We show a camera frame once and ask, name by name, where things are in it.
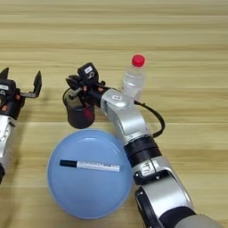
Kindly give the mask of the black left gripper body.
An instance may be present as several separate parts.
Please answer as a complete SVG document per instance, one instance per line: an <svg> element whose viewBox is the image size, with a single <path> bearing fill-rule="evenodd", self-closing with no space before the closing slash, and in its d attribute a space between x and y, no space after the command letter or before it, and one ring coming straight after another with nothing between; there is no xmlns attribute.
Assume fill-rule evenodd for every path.
<svg viewBox="0 0 228 228"><path fill-rule="evenodd" d="M0 91L0 115L17 119L25 100L27 98L35 99L38 96L39 93L22 93L17 91L15 94L6 94L5 91Z"/></svg>

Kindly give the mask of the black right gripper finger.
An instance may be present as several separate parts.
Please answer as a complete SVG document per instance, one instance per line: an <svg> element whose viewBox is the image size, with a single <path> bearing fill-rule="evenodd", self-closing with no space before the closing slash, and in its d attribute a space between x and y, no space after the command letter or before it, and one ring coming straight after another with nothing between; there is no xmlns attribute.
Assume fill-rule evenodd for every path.
<svg viewBox="0 0 228 228"><path fill-rule="evenodd" d="M71 100L74 100L77 96L79 96L80 94L82 94L83 93L83 89L82 88L78 88L78 89L76 89L76 90L71 90L70 92L69 92L69 98L71 99Z"/></svg>
<svg viewBox="0 0 228 228"><path fill-rule="evenodd" d="M77 75L70 75L66 78L67 84L70 88L82 88L85 84Z"/></svg>

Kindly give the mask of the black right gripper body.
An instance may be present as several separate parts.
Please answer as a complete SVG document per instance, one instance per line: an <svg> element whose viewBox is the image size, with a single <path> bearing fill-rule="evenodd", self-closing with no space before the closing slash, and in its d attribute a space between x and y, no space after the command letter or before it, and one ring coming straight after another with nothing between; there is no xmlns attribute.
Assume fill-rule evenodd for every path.
<svg viewBox="0 0 228 228"><path fill-rule="evenodd" d="M104 81L95 83L93 85L85 85L83 87L83 96L86 102L100 106L102 96L108 90L109 88L106 86Z"/></svg>

